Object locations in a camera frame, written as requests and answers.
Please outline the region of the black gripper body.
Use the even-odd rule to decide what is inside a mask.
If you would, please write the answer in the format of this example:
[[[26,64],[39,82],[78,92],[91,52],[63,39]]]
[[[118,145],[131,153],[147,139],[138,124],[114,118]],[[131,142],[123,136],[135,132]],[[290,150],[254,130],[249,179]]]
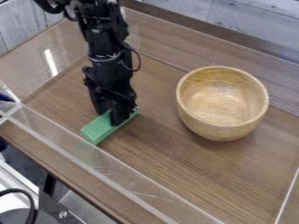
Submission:
[[[114,57],[88,56],[91,66],[84,66],[84,85],[88,90],[96,88],[107,94],[110,111],[112,102],[126,104],[132,112],[136,108],[136,92],[131,86],[134,60],[131,55]]]

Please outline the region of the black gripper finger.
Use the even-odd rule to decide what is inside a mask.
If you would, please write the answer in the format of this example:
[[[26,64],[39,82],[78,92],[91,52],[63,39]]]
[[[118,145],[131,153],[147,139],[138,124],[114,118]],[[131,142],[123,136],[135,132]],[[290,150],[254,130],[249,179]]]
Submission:
[[[111,125],[119,126],[130,118],[131,114],[132,109],[126,104],[114,101],[110,112]]]
[[[103,91],[99,91],[96,88],[92,88],[88,93],[94,108],[98,114],[103,115],[110,109],[107,94]]]

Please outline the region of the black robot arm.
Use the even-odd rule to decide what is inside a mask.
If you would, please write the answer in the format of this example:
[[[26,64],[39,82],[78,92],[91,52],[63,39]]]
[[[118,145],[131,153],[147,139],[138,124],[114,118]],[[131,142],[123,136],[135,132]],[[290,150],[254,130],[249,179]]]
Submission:
[[[128,24],[118,0],[34,0],[51,14],[63,14],[79,25],[88,44],[91,65],[82,68],[90,98],[99,114],[120,125],[136,109],[131,78],[135,49],[127,43]]]

